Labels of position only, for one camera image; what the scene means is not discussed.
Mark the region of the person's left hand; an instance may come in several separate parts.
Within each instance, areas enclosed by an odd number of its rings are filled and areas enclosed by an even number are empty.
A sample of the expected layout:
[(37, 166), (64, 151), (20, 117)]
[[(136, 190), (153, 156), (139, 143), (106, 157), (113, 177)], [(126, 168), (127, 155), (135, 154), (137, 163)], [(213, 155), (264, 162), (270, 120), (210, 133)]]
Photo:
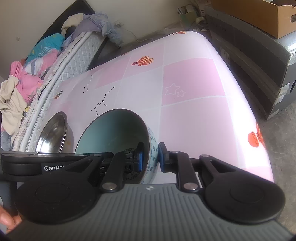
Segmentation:
[(22, 222), (19, 215), (11, 216), (2, 206), (0, 209), (0, 220), (1, 225), (6, 227), (6, 233), (11, 232)]

